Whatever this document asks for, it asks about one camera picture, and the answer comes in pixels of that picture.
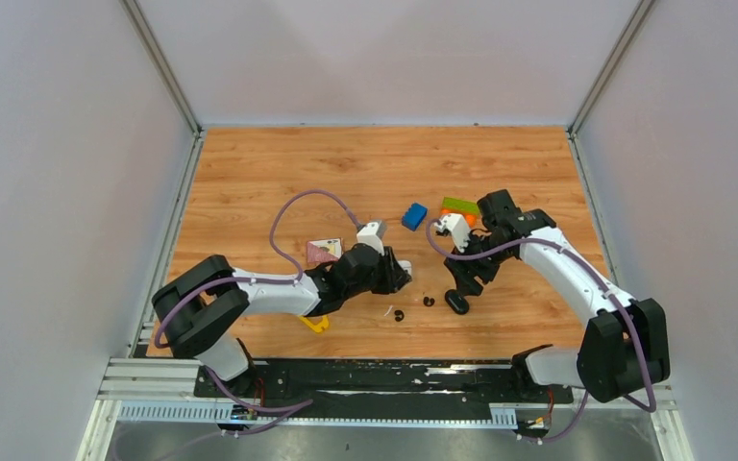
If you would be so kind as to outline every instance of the black knob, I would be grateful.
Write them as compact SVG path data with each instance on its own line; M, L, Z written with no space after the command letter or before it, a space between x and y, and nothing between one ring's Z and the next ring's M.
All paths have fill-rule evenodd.
M468 305L468 301L456 290L446 291L446 303L451 307L451 310L459 315L465 315L468 313L468 309L471 308Z

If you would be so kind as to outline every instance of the green block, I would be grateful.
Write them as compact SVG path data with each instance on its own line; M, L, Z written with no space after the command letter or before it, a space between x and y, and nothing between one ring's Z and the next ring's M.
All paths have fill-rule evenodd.
M445 197L443 199L442 208L449 209L451 211L458 211L462 214L473 214L474 216L480 215L480 208L474 202L459 200L452 197Z

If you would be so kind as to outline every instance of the wood surface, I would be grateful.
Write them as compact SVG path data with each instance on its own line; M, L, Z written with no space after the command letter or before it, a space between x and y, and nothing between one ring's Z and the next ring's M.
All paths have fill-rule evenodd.
M316 334L288 314L239 319L230 334L253 356L507 358L546 344L577 348L582 328L573 311L525 263L503 264L471 310L459 316L443 300L454 281L424 227L404 228L401 217L417 202L439 213L444 196L475 202L506 188L523 210L542 208L570 242L603 271L576 166L561 128L272 128L214 129L200 156L169 279L211 254L234 267L287 274L268 232L279 208L310 188L337 194L366 222L388 224L384 243L410 260L414 281L390 296L362 294L330 315ZM285 214L280 248L306 265L308 240L341 237L355 229L341 208L308 196ZM451 249L450 239L441 238ZM437 299L423 305L424 296ZM405 313L401 322L389 306ZM168 355L153 346L150 355Z

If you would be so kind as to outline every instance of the black and white robotic arm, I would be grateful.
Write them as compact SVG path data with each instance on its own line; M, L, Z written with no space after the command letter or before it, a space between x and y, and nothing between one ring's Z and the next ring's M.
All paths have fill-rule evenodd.
M391 247L383 246L385 229L382 221L367 223L357 232L355 246L337 261L319 264L300 276L252 273L232 267L222 255L208 257L152 299L161 321L171 315L163 329L168 347L174 357L196 358L228 381L247 371L252 361L242 342L227 334L239 317L268 313L317 317L335 312L364 292L396 293L411 281L411 265L398 261ZM199 293L215 299L206 302L191 296Z
M500 264L516 257L541 274L586 327L579 350L542 346L516 354L513 366L523 385L582 387L599 401L642 389L638 355L616 303L629 314L637 332L651 382L669 376L666 318L655 300L637 301L599 274L570 245L550 216L541 209L523 212L506 190L488 194L478 206L488 234L472 232L459 214L444 215L436 223L438 235L450 235L454 240L454 257L490 253L473 260L446 258L445 265L456 282L456 290L446 293L452 309L467 312L465 297L479 296Z

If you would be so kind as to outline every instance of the white wall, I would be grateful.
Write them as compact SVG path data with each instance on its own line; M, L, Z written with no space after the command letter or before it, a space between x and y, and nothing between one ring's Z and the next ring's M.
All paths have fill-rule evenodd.
M581 139L620 281L667 310L696 458L738 459L738 1L658 2Z
M636 0L141 0L204 124L572 121Z
M74 458L189 143L118 2L0 1L0 460Z

